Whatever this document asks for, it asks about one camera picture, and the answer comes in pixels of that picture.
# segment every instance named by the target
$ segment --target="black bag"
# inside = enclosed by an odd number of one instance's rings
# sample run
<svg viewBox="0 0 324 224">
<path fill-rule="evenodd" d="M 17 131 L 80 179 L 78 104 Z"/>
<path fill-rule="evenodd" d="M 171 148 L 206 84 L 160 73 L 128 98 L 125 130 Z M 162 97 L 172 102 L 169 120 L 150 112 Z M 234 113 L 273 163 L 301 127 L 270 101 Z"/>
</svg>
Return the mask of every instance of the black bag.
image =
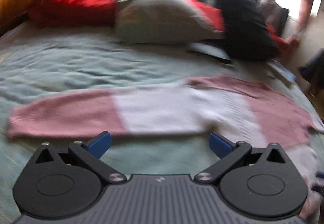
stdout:
<svg viewBox="0 0 324 224">
<path fill-rule="evenodd" d="M 267 61 L 279 55 L 255 0 L 216 0 L 215 7 L 222 10 L 226 36 L 218 43 L 230 57 Z"/>
</svg>

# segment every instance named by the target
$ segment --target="sweater sleeve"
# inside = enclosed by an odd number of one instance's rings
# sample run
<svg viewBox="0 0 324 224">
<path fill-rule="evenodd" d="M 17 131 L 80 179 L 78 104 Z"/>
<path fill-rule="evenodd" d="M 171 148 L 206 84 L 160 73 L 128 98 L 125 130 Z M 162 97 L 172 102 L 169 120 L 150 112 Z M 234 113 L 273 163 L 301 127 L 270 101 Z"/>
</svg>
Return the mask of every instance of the sweater sleeve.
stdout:
<svg viewBox="0 0 324 224">
<path fill-rule="evenodd" d="M 8 137 L 90 138 L 201 133 L 190 88 L 183 81 L 162 85 L 85 90 L 47 97 L 15 108 Z"/>
<path fill-rule="evenodd" d="M 307 122 L 306 126 L 308 128 L 313 128 L 316 131 L 324 133 L 324 124 L 323 124 L 321 118 L 318 115 L 314 115 L 309 112 L 307 112 L 307 116 L 308 116 L 308 120 L 307 120 L 308 122 Z"/>
</svg>

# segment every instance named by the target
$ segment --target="blue gripper pad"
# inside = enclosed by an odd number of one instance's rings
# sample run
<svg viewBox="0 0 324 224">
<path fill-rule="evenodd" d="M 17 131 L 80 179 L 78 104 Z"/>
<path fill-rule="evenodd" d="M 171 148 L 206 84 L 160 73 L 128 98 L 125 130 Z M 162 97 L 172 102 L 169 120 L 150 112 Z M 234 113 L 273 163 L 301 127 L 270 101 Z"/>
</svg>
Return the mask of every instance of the blue gripper pad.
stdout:
<svg viewBox="0 0 324 224">
<path fill-rule="evenodd" d="M 217 135 L 210 134 L 209 136 L 209 148 L 220 158 L 224 158 L 230 152 L 234 150 L 235 144 L 226 138 Z"/>
<path fill-rule="evenodd" d="M 321 178 L 321 179 L 324 179 L 324 172 L 318 171 L 316 173 L 316 177 Z"/>
<path fill-rule="evenodd" d="M 98 159 L 103 156 L 110 146 L 111 136 L 106 131 L 83 144 L 83 148 Z"/>
</svg>

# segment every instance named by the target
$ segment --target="red pillow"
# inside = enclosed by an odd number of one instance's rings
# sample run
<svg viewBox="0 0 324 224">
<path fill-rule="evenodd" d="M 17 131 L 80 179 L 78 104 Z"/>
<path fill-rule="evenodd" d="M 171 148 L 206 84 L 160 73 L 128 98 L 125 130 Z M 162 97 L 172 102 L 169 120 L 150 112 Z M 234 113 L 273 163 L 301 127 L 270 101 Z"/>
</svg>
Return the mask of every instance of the red pillow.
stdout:
<svg viewBox="0 0 324 224">
<path fill-rule="evenodd" d="M 287 42 L 285 42 L 284 39 L 277 36 L 276 30 L 274 29 L 274 27 L 271 24 L 266 23 L 266 27 L 267 27 L 271 37 L 277 43 L 280 52 L 282 54 L 286 53 L 289 50 L 289 44 Z"/>
<path fill-rule="evenodd" d="M 224 19 L 222 11 L 218 8 L 213 8 L 197 0 L 187 0 L 190 5 L 198 8 L 210 21 L 210 25 L 215 30 L 224 31 Z"/>
<path fill-rule="evenodd" d="M 33 0 L 28 14 L 39 26 L 113 26 L 115 11 L 114 0 Z"/>
</svg>

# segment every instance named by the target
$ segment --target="pillowcase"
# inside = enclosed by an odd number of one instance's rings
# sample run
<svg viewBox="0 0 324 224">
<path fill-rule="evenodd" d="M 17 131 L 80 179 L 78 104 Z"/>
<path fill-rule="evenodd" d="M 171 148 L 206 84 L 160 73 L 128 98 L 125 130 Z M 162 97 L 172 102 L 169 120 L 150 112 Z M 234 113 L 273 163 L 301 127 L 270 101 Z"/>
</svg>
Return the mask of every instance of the pillowcase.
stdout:
<svg viewBox="0 0 324 224">
<path fill-rule="evenodd" d="M 32 0 L 29 17 L 38 26 L 107 25 L 115 23 L 114 0 Z"/>
<path fill-rule="evenodd" d="M 175 43 L 222 38 L 187 0 L 116 0 L 116 34 L 128 43 Z"/>
<path fill-rule="evenodd" d="M 209 24 L 214 30 L 224 31 L 224 19 L 222 17 L 222 11 L 218 8 L 214 8 L 198 0 L 187 0 L 187 2 L 200 10 L 209 19 Z"/>
</svg>

